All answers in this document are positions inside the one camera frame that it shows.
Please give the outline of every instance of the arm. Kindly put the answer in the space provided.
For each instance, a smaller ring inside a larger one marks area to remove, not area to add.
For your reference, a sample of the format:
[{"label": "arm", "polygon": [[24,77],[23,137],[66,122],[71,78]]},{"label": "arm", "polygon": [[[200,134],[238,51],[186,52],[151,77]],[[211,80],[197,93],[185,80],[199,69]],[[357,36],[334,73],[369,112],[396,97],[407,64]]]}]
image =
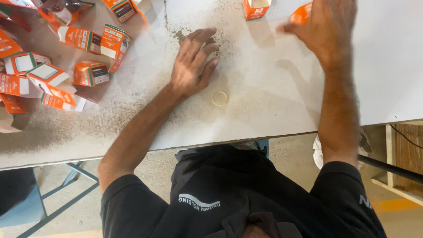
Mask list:
[{"label": "arm", "polygon": [[208,86],[219,59],[210,60],[204,69],[202,65],[218,46],[209,44],[203,49],[201,46],[215,33],[216,28],[200,29],[185,38],[170,83],[129,122],[101,160],[98,174],[102,193],[117,178],[134,174],[174,108]]},{"label": "arm", "polygon": [[309,21],[286,23],[279,32],[297,35],[325,72],[319,139],[324,163],[342,161],[357,167],[359,116],[352,80],[351,34],[355,0],[314,0]]}]

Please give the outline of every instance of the floor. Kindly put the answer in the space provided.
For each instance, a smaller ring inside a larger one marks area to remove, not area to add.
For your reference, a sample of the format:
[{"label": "floor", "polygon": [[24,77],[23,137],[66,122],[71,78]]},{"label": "floor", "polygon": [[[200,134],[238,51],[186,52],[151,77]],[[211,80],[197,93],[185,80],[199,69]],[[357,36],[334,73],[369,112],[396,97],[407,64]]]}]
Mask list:
[{"label": "floor", "polygon": [[[365,127],[369,140],[373,147],[371,157],[378,160],[386,160],[385,127]],[[291,178],[307,191],[313,186],[319,170],[313,161],[312,144],[316,134],[307,134],[269,140],[270,160],[278,171]],[[169,202],[170,177],[176,165],[174,154],[176,149],[148,153],[143,162],[135,170],[135,174],[156,194]],[[83,168],[92,174],[96,174],[99,160],[87,161]],[[43,166],[35,169],[37,181],[40,185],[41,194],[59,186],[71,169],[64,164]],[[400,199],[401,197],[391,193],[370,180],[371,177],[380,173],[381,170],[364,165],[360,170],[363,177],[368,198],[372,204],[383,200]],[[93,184],[85,176],[81,176],[76,183],[62,189],[53,196],[47,198],[44,203],[47,213],[50,214],[64,205],[70,198],[82,192]],[[101,194],[99,188],[78,201],[75,205],[59,215],[52,222],[37,231],[34,237],[49,238],[100,238],[101,219],[100,213]],[[421,237],[423,224],[423,209],[413,208],[391,212],[378,212],[379,219],[390,238]],[[0,238],[14,238],[32,224],[17,227],[9,227],[0,230]]]}]

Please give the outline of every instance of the table surface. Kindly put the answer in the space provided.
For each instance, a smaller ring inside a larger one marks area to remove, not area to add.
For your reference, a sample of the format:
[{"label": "table surface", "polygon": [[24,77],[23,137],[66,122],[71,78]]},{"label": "table surface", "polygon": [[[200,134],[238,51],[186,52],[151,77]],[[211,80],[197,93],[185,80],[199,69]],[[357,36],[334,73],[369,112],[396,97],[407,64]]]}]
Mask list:
[{"label": "table surface", "polygon": [[[274,30],[306,2],[273,0],[265,17],[246,21],[241,0],[152,0],[150,28],[139,16],[119,24],[96,4],[75,26],[101,33],[107,23],[127,30],[134,40],[123,65],[108,85],[95,89],[105,92],[99,104],[87,102],[81,113],[25,99],[28,113],[14,122],[24,131],[0,134],[0,169],[101,158],[169,82],[183,36],[210,26],[217,27],[213,39],[220,46],[210,85],[175,109],[150,150],[317,131],[323,71],[302,42]],[[414,26],[422,7],[415,1],[359,1],[353,41],[362,125],[423,118],[423,32]],[[31,33],[17,33],[24,50],[51,56],[70,74],[81,60],[112,62],[59,44],[47,25],[31,22]],[[218,90],[228,95],[227,105],[212,103]]]}]

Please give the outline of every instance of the right arm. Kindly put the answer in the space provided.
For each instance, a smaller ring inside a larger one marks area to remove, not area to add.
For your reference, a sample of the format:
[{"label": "right arm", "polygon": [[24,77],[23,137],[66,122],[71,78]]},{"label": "right arm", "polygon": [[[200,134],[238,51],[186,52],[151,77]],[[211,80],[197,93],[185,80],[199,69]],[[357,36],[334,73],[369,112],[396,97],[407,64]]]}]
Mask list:
[{"label": "right arm", "polygon": [[285,23],[277,28],[302,40],[325,72],[318,131],[324,164],[342,161],[357,167],[359,116],[351,44],[356,11],[355,0],[314,0],[306,24]]},{"label": "right arm", "polygon": [[283,24],[278,31],[296,34],[315,53],[325,72],[319,125],[324,166],[310,194],[358,237],[385,238],[356,169],[359,117],[351,45],[355,14],[355,0],[314,0],[309,22]]}]

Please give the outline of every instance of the right hand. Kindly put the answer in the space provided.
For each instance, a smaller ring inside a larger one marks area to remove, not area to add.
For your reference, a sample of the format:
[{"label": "right hand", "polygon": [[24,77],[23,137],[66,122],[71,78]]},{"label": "right hand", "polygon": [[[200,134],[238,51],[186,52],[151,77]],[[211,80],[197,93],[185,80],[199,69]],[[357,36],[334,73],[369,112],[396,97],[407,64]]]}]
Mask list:
[{"label": "right hand", "polygon": [[327,70],[352,56],[351,35],[356,12],[356,0],[314,0],[307,23],[287,22],[276,30],[294,33]]},{"label": "right hand", "polygon": [[185,37],[173,65],[170,85],[180,100],[185,100],[209,85],[219,58],[206,63],[207,58],[218,50],[217,44],[201,46],[216,33],[216,27],[198,29]]}]

